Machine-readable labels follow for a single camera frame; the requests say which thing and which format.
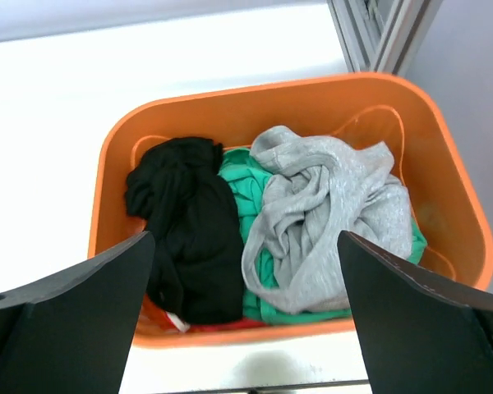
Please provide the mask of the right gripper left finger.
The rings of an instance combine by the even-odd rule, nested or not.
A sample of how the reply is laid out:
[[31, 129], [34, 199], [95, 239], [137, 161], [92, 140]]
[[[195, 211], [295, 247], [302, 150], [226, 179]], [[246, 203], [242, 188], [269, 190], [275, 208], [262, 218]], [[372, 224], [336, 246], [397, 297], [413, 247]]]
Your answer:
[[0, 293], [0, 393], [117, 393], [153, 256], [144, 231]]

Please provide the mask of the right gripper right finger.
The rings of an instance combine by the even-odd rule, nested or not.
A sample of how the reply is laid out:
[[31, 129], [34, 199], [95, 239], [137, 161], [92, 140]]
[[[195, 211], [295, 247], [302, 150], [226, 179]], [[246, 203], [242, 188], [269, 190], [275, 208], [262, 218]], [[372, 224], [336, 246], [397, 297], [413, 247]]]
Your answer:
[[350, 231], [338, 251], [374, 393], [493, 393], [493, 294]]

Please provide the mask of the red tank top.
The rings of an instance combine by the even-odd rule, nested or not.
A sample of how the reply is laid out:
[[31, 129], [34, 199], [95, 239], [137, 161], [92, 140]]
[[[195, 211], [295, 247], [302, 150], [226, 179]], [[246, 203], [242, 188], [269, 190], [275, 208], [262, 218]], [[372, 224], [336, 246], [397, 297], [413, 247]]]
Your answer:
[[242, 318], [223, 324], [189, 324], [182, 321], [176, 314], [157, 307], [147, 295], [143, 299], [142, 310], [158, 328], [166, 333], [226, 332], [267, 327], [266, 323], [251, 318]]

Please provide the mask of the black tank top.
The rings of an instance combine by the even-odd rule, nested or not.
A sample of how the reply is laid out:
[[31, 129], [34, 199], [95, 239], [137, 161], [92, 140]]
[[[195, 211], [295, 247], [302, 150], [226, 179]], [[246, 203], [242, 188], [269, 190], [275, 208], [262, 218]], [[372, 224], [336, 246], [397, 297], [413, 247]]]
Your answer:
[[244, 243], [222, 162], [221, 144], [174, 138], [148, 149], [126, 179], [127, 214], [154, 237], [146, 294], [189, 324], [242, 318]]

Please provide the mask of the grey tank top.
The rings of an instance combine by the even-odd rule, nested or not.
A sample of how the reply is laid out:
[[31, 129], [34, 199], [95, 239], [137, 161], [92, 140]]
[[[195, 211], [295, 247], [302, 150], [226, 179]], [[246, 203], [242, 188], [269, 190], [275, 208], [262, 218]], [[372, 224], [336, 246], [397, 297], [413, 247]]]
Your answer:
[[270, 173], [242, 255], [246, 287], [287, 314], [348, 307], [337, 248], [351, 231], [400, 257], [412, 252], [407, 188], [385, 143], [364, 149], [286, 126], [258, 135], [251, 156]]

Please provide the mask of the green tank top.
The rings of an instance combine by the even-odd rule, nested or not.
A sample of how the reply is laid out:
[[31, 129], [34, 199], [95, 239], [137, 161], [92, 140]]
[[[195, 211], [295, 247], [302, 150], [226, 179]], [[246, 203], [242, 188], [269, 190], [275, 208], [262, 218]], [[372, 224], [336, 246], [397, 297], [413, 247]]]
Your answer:
[[[243, 242], [246, 242], [251, 225], [261, 211], [262, 195], [272, 174], [263, 169], [250, 156], [248, 148], [237, 148], [228, 150], [223, 154], [219, 175], [228, 183], [233, 192], [237, 204], [240, 233]], [[422, 235], [416, 221], [412, 219], [412, 252], [408, 261], [419, 264], [426, 247], [426, 238]], [[255, 262], [255, 268], [260, 282], [265, 287], [279, 287], [274, 276], [274, 259], [268, 250], [260, 252], [260, 256]], [[243, 316], [269, 325], [293, 325], [347, 318], [351, 316], [351, 310], [339, 309], [319, 313], [286, 314], [246, 289], [243, 297]]]

